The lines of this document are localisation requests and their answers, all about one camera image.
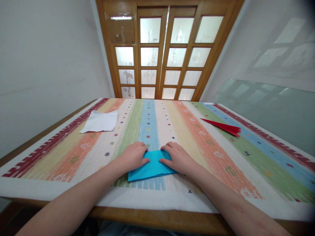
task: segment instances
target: wooden door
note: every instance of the wooden door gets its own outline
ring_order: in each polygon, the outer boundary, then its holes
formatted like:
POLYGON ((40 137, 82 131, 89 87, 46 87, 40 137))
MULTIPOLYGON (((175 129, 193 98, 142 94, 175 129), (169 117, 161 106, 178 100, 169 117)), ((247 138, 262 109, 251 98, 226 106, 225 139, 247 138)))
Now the wooden door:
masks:
POLYGON ((167 10, 138 8, 139 98, 158 99, 167 10))
POLYGON ((196 101, 229 22, 234 1, 170 8, 159 99, 196 101))
POLYGON ((96 0, 115 96, 198 101, 243 2, 96 0), (131 43, 113 43, 115 15, 131 43))

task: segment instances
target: blue paper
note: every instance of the blue paper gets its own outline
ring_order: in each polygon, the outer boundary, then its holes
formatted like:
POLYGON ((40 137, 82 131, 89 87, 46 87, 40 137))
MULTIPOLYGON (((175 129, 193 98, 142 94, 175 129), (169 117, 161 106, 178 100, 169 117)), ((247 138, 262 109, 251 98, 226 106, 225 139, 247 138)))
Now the blue paper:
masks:
POLYGON ((128 181, 144 180, 177 173, 177 171, 159 162, 161 158, 171 160, 171 156, 165 150, 146 152, 143 158, 149 158, 151 161, 138 169, 130 171, 128 173, 128 181))

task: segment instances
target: wooden table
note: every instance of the wooden table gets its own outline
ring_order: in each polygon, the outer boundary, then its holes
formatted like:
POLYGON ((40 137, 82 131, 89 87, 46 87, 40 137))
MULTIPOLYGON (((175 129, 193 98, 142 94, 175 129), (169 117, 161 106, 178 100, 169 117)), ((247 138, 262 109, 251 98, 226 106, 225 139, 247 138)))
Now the wooden table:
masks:
MULTIPOLYGON (((33 137, 20 147, 13 150, 11 153, 0 159, 0 167, 8 161, 19 155, 21 152, 36 143, 42 137, 56 129, 65 121, 73 117, 79 111, 86 108, 95 100, 82 106, 70 115, 66 116, 56 124, 50 126, 45 131, 33 137)), ((36 207, 44 207, 48 204, 47 201, 38 201, 32 199, 9 198, 10 200, 25 205, 36 207)), ((209 235, 235 235, 224 218, 220 214, 207 214, 198 212, 176 211, 176 210, 142 210, 142 209, 126 209, 115 207, 99 207, 96 206, 89 214, 90 217, 99 218, 109 221, 119 221, 126 224, 160 228, 178 232, 191 232, 209 235)), ((302 230, 311 228, 311 223, 299 221, 276 220, 292 235, 302 235, 302 230)))

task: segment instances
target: light fixture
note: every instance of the light fixture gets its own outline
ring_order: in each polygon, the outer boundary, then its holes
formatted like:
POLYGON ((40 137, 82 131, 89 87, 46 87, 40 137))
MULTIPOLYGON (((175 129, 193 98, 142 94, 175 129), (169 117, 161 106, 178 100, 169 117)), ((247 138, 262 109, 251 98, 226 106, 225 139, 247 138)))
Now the light fixture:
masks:
POLYGON ((131 16, 112 16, 111 20, 131 20, 131 16))

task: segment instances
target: tablecloth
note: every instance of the tablecloth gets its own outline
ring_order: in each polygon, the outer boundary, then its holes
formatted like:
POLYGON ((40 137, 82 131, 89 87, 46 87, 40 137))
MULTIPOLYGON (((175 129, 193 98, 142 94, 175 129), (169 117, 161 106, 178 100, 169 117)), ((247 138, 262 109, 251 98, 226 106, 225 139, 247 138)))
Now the tablecloth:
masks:
MULTIPOLYGON (((315 158, 223 105, 202 102, 100 98, 0 168, 0 195, 53 200, 135 141, 144 142, 149 151, 178 142, 196 162, 271 217, 311 220, 315 158), (92 110, 118 110, 114 130, 79 133, 92 110), (241 137, 200 118, 238 126, 241 137)), ((127 180, 128 174, 116 180, 97 205, 217 212, 182 174, 127 180)))

